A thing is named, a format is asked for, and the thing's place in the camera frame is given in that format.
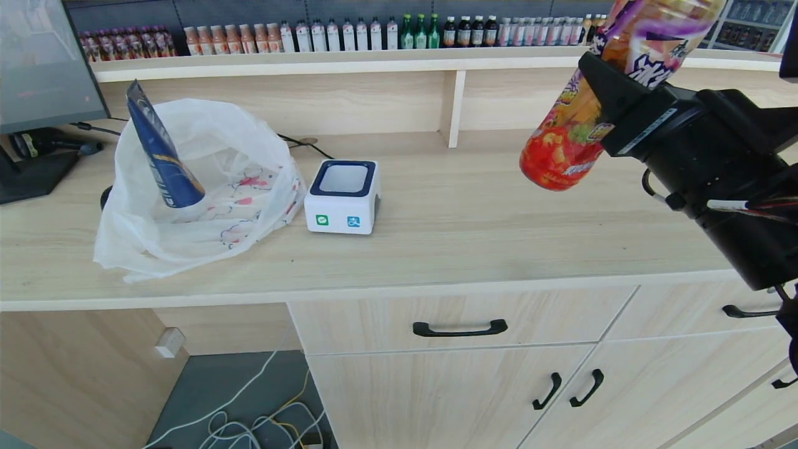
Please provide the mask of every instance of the green bottle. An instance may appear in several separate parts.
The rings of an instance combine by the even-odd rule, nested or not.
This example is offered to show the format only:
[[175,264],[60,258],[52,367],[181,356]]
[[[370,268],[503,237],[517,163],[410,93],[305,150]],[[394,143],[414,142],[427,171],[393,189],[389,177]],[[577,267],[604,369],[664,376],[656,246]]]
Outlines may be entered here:
[[424,31],[424,15],[418,14],[418,23],[416,24],[416,48],[427,48],[427,32]]
[[440,48],[438,14],[435,13],[429,16],[429,36],[427,37],[427,48]]
[[405,14],[405,20],[401,24],[401,48],[403,50],[413,48],[413,30],[410,29],[410,14]]

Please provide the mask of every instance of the black handle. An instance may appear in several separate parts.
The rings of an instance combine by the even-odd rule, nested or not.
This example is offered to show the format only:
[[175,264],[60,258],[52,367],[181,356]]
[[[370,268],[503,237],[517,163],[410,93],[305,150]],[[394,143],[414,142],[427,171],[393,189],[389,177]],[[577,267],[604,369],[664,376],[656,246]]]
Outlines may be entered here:
[[559,386],[563,384],[563,378],[559,376],[558,372],[551,373],[551,383],[552,383],[551,391],[549,391],[549,394],[548,396],[546,396],[546,399],[544,399],[543,402],[540,402],[537,399],[535,399],[534,401],[532,401],[532,408],[534,408],[535,410],[543,410],[543,408],[546,407],[546,404],[548,404],[551,398],[554,397],[554,394],[557,392],[557,390],[559,390]]
[[758,316],[776,316],[776,314],[779,311],[773,310],[771,312],[743,312],[736,305],[729,304],[723,306],[723,312],[729,318],[756,318]]
[[435,332],[429,328],[429,323],[417,321],[413,323],[413,333],[417,336],[494,336],[507,330],[507,321],[493,320],[491,327],[483,331],[470,332]]
[[593,374],[593,388],[591,388],[591,390],[587,392],[585,399],[579,400],[576,399],[576,396],[572,397],[570,401],[571,407],[577,408],[581,407],[582,405],[585,405],[585,402],[587,402],[587,400],[591,398],[593,393],[595,393],[596,390],[598,390],[599,387],[601,387],[601,384],[604,382],[604,373],[601,372],[600,369],[595,369],[593,370],[592,374]]
[[780,390],[780,389],[782,389],[782,388],[789,387],[790,385],[794,384],[795,382],[798,382],[798,378],[796,378],[796,379],[795,379],[795,380],[793,380],[792,382],[784,382],[784,381],[783,381],[783,380],[781,380],[781,379],[776,379],[776,380],[774,380],[774,381],[771,383],[771,385],[772,385],[772,386],[773,386],[773,388],[775,388],[776,390]]

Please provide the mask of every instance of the monitor stand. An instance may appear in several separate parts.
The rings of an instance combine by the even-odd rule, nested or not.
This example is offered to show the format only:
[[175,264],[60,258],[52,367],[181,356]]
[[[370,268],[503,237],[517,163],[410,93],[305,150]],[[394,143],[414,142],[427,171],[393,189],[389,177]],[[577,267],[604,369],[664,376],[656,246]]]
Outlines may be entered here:
[[69,151],[14,162],[0,146],[0,205],[49,195],[77,159]]

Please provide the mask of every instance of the countertop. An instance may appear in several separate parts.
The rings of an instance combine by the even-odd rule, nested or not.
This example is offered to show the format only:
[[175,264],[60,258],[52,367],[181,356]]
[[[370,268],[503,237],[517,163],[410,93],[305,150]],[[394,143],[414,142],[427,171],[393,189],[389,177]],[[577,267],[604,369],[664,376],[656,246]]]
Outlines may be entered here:
[[[422,296],[733,278],[703,232],[640,188],[643,166],[603,157],[580,185],[543,190],[518,169],[528,131],[321,137],[337,158],[379,161],[371,236],[287,227],[232,259],[122,281],[92,261],[113,151],[82,159],[48,197],[0,208],[2,310],[151,308]],[[320,161],[292,150],[306,181]]]

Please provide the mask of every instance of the white plastic bag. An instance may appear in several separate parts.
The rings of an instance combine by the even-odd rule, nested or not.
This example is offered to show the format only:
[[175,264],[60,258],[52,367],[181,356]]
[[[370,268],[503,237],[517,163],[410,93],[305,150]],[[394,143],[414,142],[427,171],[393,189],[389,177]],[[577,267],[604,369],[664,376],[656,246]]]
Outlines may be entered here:
[[266,122],[218,101],[183,99],[155,110],[180,160],[205,188],[205,207],[186,217],[166,206],[128,122],[117,143],[95,262],[129,270],[126,282],[166,277],[236,256],[294,218],[305,183]]

